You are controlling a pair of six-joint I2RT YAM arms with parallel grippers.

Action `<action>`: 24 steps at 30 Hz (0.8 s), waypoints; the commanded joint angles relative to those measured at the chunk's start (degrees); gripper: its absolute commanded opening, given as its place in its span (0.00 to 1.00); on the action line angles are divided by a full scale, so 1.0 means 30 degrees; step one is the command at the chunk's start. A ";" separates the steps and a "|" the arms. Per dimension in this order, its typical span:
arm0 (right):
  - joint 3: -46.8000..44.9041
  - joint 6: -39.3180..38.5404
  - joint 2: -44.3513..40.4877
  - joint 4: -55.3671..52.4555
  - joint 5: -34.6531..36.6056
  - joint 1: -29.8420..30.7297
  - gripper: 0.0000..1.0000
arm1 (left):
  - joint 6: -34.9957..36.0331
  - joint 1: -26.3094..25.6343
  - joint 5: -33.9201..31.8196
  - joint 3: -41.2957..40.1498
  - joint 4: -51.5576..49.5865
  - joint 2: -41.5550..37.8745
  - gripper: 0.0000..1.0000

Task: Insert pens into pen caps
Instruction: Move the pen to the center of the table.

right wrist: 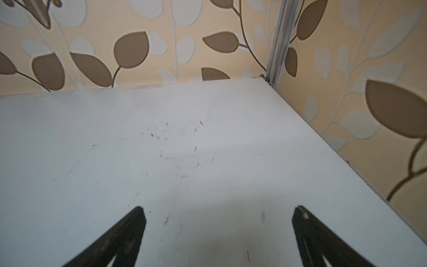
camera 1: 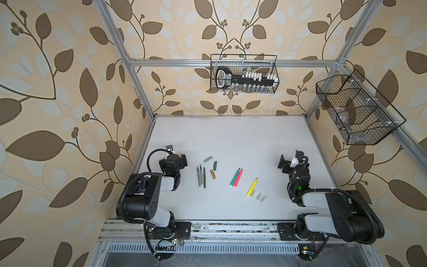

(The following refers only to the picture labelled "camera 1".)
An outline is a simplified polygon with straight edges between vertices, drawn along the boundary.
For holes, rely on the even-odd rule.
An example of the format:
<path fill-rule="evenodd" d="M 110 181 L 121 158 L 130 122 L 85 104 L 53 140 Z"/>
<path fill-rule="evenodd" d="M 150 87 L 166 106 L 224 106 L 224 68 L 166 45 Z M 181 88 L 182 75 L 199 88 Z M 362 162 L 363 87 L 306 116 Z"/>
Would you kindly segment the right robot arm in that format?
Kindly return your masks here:
<path fill-rule="evenodd" d="M 309 158 L 300 150 L 295 151 L 291 160 L 282 156 L 278 163 L 281 172 L 289 177 L 286 191 L 291 202 L 299 207 L 326 211 L 325 214 L 299 214 L 294 223 L 281 222 L 277 225 L 282 241 L 321 240 L 316 251 L 303 248 L 298 255 L 301 260 L 315 260 L 329 238 L 370 245 L 384 237 L 382 222 L 359 191 L 311 188 L 309 166 Z"/>

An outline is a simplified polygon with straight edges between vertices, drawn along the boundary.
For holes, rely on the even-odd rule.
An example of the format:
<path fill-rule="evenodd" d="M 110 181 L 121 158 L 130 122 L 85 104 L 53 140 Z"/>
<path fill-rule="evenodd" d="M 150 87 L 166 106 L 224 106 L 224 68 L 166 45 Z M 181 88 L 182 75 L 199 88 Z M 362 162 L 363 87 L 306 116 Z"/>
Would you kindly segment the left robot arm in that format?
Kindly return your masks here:
<path fill-rule="evenodd" d="M 151 156 L 156 152 L 166 152 L 161 159 L 161 172 L 150 168 Z M 131 174 L 116 206 L 119 219 L 143 227 L 147 247 L 157 260 L 168 259 L 175 251 L 176 244 L 188 239 L 191 234 L 189 221 L 176 222 L 173 212 L 160 208 L 161 192 L 176 191 L 181 181 L 181 170 L 187 167 L 184 154 L 178 155 L 173 146 L 156 149 L 147 157 L 147 172 Z"/>

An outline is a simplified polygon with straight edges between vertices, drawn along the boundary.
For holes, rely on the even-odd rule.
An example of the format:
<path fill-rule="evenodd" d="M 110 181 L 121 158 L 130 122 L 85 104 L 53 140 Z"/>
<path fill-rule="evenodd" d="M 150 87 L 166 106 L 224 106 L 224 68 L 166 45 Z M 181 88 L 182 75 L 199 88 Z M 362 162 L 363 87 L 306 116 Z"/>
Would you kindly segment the dark green pen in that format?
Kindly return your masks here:
<path fill-rule="evenodd" d="M 206 170 L 204 167 L 202 168 L 202 181 L 203 181 L 203 188 L 206 188 Z"/>

